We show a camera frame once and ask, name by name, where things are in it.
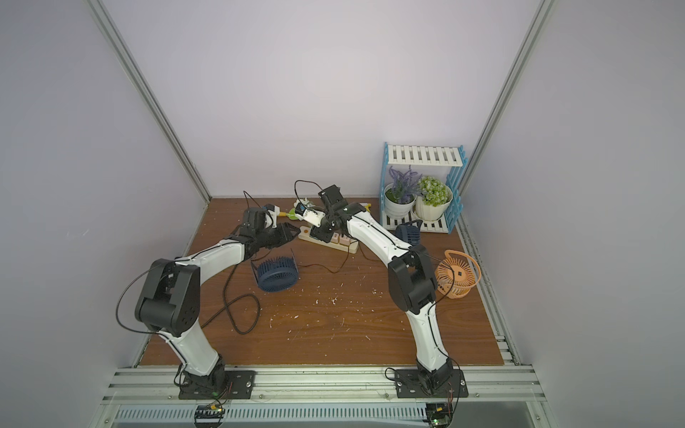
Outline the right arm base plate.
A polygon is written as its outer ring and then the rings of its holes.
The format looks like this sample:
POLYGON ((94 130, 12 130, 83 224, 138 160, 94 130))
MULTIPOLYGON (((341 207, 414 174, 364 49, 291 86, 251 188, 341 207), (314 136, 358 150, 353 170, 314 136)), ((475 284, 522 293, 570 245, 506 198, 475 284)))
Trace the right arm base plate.
POLYGON ((415 368, 390 368, 387 377, 394 384, 399 399, 461 399, 469 396, 465 376, 456 368, 442 374, 423 374, 415 368))

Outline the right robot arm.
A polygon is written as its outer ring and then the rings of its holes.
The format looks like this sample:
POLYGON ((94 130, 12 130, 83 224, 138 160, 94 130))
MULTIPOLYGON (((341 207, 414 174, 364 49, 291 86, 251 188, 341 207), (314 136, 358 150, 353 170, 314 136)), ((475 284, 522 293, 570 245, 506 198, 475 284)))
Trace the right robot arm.
POLYGON ((319 191, 321 209, 299 207, 296 214, 311 224, 316 239, 329 242, 340 232, 364 244, 387 267, 388 289, 395 305, 406 314, 417 349, 417 371, 426 389, 436 389, 451 378, 454 364, 446 350, 435 310, 437 280, 425 246, 411 245, 381 226, 359 203, 348 202, 340 187, 319 191))

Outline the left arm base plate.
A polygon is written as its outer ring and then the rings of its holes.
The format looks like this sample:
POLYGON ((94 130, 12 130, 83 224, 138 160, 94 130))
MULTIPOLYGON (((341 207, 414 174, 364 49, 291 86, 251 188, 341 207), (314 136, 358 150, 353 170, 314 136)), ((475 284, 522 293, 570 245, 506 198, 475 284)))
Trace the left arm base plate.
POLYGON ((184 374, 180 382, 179 399, 251 399, 256 372, 252 370, 220 369, 208 376, 184 374))

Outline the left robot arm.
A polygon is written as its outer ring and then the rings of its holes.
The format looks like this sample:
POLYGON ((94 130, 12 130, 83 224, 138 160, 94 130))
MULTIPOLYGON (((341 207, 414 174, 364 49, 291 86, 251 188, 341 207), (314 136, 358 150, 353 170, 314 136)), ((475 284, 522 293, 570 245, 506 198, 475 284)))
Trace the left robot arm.
POLYGON ((278 207, 249 208, 237 230, 217 244, 175 260, 155 260, 139 295, 135 318, 169 344, 187 374, 209 376, 219 365, 219 353, 198 322, 202 285, 262 249, 289 244, 299 233, 297 226, 278 222, 278 207))

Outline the beige red power strip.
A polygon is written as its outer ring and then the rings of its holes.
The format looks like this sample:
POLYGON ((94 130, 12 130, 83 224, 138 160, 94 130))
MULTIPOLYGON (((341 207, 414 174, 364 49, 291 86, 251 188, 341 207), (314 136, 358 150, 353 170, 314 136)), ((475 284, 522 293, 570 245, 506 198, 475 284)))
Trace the beige red power strip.
POLYGON ((352 239, 350 246, 340 245, 339 233, 333 233, 331 240, 329 242, 324 242, 311 235, 311 228, 309 226, 301 226, 300 230, 301 232, 299 233, 298 238, 308 243, 318 244, 337 251, 342 251, 343 253, 351 254, 356 254, 359 249, 359 243, 357 241, 353 241, 352 239))

